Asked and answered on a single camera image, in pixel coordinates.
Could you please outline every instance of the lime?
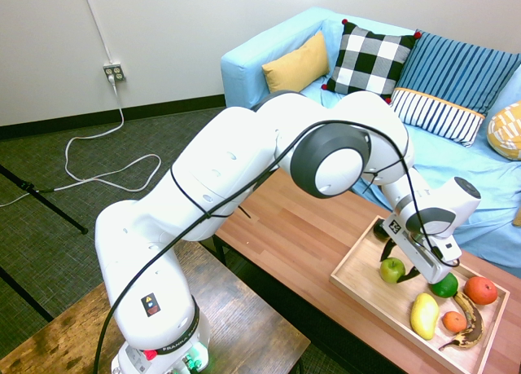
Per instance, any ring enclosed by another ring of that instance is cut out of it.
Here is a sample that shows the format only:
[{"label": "lime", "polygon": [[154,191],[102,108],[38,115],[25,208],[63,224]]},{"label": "lime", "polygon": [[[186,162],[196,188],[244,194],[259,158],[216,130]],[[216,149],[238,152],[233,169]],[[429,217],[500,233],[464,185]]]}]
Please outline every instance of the lime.
[{"label": "lime", "polygon": [[431,291],[438,297],[448,298],[458,290],[458,280],[456,276],[448,273],[441,281],[435,284],[429,284]]}]

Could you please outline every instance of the light blue couch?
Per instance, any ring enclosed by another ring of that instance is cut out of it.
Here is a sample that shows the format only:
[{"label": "light blue couch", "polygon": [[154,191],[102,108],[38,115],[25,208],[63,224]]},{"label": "light blue couch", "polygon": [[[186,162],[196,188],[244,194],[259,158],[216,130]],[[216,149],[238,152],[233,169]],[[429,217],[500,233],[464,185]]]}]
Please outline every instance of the light blue couch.
[{"label": "light blue couch", "polygon": [[[321,30],[326,41],[330,73],[318,78],[301,93],[327,108],[333,107],[344,96],[322,90],[321,85],[331,76],[335,66],[343,31],[341,20],[344,18],[374,33],[414,33],[410,29],[313,7],[260,33],[222,57],[226,106],[251,108],[258,103],[269,93],[262,64],[299,48]],[[486,139],[487,124],[493,114],[519,100],[521,68],[499,94],[470,148],[418,127],[407,125],[407,130],[416,151],[415,167],[431,187],[439,187],[448,179],[459,176],[473,183],[481,193],[479,208],[454,233],[460,246],[521,278],[521,227],[512,225],[521,206],[521,162],[500,156]],[[365,189],[366,183],[361,180],[353,188],[358,195],[390,209],[376,186]]]}]

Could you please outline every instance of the blue striped pillow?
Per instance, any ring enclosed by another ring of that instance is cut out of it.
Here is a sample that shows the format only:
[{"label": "blue striped pillow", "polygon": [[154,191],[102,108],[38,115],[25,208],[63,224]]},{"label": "blue striped pillow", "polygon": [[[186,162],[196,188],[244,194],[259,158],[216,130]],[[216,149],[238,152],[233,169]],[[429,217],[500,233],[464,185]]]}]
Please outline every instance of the blue striped pillow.
[{"label": "blue striped pillow", "polygon": [[416,90],[483,113],[521,63],[521,54],[492,50],[423,32],[396,87]]}]

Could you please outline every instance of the yellow pillow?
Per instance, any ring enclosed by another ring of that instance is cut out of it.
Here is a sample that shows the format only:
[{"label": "yellow pillow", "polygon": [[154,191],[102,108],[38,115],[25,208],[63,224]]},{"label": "yellow pillow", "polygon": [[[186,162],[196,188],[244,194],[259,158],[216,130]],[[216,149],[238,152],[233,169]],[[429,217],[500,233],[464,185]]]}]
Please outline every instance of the yellow pillow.
[{"label": "yellow pillow", "polygon": [[521,101],[496,113],[488,123],[487,139],[505,158],[521,161]]},{"label": "yellow pillow", "polygon": [[269,92],[301,91],[329,72],[327,49],[322,32],[311,37],[301,48],[262,66]]}]

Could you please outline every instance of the black and white checkered pillow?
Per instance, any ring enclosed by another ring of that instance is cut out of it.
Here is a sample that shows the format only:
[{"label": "black and white checkered pillow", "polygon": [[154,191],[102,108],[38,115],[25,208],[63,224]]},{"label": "black and white checkered pillow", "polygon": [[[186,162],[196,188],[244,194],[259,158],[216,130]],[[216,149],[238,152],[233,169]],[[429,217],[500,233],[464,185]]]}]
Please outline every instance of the black and white checkered pillow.
[{"label": "black and white checkered pillow", "polygon": [[346,20],[343,22],[339,58],[322,88],[343,95],[368,90],[384,99],[390,98],[415,37],[374,34]]}]

